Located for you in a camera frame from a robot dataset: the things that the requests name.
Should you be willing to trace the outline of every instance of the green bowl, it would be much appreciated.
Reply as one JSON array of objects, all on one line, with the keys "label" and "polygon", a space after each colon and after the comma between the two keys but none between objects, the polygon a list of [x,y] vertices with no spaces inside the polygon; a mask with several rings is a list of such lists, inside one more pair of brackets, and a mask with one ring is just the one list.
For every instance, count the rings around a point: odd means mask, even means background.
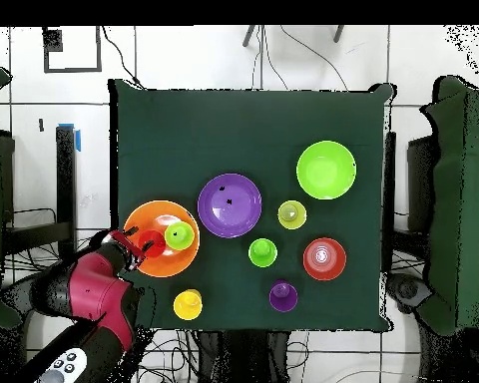
[{"label": "green bowl", "polygon": [[257,267],[268,267],[276,259],[276,246],[269,239],[256,239],[250,244],[248,258]]},{"label": "green bowl", "polygon": [[317,199],[338,198],[355,181],[355,158],[340,143],[320,141],[301,154],[296,165],[296,177],[310,196]]},{"label": "green bowl", "polygon": [[178,221],[165,229],[165,242],[176,251],[188,248],[195,237],[194,229],[185,221]]}]

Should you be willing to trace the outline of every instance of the table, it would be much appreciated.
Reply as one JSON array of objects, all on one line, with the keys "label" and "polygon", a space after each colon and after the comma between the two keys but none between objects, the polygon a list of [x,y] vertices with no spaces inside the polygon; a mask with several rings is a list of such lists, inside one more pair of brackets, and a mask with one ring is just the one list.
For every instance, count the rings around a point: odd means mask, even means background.
[{"label": "table", "polygon": [[[371,330],[389,324],[379,315],[380,216],[384,105],[392,87],[369,92],[258,92],[139,90],[115,80],[111,92],[111,214],[122,227],[140,204],[168,199],[184,206],[201,229],[201,246],[192,265],[170,278],[128,274],[146,288],[139,322],[164,329]],[[357,178],[335,200],[317,200],[298,185],[295,166],[310,144],[334,140],[355,156]],[[197,198],[207,181],[240,173],[258,186],[262,215],[249,233],[233,239],[206,230],[197,215]],[[287,199],[307,208],[306,224],[289,231],[276,211]],[[257,268],[249,244],[265,236],[278,258]],[[343,273],[318,282],[302,266],[305,247],[329,236],[346,250]],[[285,278],[298,291],[289,313],[273,310],[268,293]],[[173,311],[178,293],[195,288],[202,314],[180,320]],[[156,310],[153,316],[153,294]]]}]

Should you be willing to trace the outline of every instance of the yellow cup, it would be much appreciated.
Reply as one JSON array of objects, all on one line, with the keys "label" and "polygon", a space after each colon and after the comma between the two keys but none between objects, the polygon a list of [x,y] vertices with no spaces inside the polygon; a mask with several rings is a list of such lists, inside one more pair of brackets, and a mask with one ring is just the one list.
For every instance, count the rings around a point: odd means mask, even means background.
[{"label": "yellow cup", "polygon": [[174,300],[174,312],[183,320],[194,320],[202,310],[203,299],[196,289],[187,289]]}]

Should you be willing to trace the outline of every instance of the green cup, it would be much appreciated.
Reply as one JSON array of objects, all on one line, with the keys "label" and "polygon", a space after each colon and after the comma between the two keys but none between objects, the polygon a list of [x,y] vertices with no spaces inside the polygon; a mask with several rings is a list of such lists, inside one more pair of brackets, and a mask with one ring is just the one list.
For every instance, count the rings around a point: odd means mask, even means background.
[{"label": "green cup", "polygon": [[269,239],[256,239],[250,244],[248,258],[257,267],[268,267],[276,259],[276,246]]},{"label": "green cup", "polygon": [[165,230],[165,242],[176,251],[188,248],[195,237],[194,229],[185,221],[177,221]]}]

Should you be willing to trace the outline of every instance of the purple plate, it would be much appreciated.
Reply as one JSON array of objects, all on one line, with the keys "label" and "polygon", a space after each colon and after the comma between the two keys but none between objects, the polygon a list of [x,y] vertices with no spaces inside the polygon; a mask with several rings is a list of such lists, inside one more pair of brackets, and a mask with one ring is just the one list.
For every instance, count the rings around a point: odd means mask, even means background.
[{"label": "purple plate", "polygon": [[201,191],[197,203],[203,225],[217,236],[232,238],[251,230],[260,217],[260,192],[238,174],[223,174]]}]

